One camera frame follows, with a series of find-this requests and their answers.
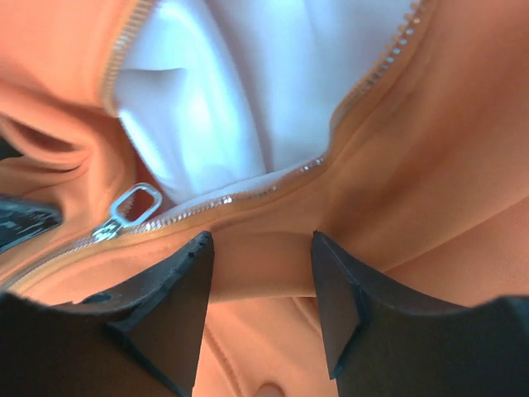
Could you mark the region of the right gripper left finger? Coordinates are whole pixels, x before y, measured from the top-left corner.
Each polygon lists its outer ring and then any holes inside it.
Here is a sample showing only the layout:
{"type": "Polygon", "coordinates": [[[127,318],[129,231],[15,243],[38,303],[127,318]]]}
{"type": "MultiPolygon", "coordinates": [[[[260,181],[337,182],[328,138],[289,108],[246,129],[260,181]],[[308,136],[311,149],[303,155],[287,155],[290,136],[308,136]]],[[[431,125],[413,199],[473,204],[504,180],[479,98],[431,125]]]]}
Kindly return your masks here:
{"type": "Polygon", "coordinates": [[[2,395],[191,395],[213,262],[212,235],[202,232],[77,304],[2,293],[2,395]]]}

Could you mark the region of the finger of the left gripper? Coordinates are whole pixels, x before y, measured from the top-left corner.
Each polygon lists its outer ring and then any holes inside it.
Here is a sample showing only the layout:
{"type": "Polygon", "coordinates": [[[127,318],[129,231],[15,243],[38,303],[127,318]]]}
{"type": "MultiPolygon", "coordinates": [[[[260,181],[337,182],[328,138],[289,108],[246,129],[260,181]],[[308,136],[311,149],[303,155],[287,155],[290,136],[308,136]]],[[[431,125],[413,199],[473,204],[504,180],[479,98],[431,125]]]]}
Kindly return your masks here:
{"type": "Polygon", "coordinates": [[[1,194],[1,252],[48,232],[62,223],[55,205],[1,194]]]}

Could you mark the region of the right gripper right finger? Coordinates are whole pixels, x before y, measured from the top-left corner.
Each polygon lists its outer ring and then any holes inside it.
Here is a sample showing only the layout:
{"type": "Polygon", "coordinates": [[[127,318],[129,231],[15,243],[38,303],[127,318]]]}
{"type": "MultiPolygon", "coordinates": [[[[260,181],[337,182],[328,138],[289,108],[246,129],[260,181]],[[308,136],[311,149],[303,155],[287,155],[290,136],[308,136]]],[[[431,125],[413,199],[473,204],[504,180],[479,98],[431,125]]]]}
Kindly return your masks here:
{"type": "Polygon", "coordinates": [[[357,260],[321,232],[311,247],[329,376],[341,396],[525,396],[528,299],[466,308],[357,260]]]}

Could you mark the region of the orange jacket pink lining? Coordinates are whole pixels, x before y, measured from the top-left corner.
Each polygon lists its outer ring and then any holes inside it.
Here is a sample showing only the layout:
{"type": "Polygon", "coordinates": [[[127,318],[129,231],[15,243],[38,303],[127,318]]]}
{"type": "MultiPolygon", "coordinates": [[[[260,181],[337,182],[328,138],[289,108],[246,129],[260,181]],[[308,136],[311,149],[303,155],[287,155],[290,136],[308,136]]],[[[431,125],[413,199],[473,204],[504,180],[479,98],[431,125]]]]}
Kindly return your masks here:
{"type": "Polygon", "coordinates": [[[4,1],[1,194],[62,212],[1,295],[77,304],[209,232],[189,396],[341,396],[315,232],[436,299],[528,299],[528,4],[4,1]]]}

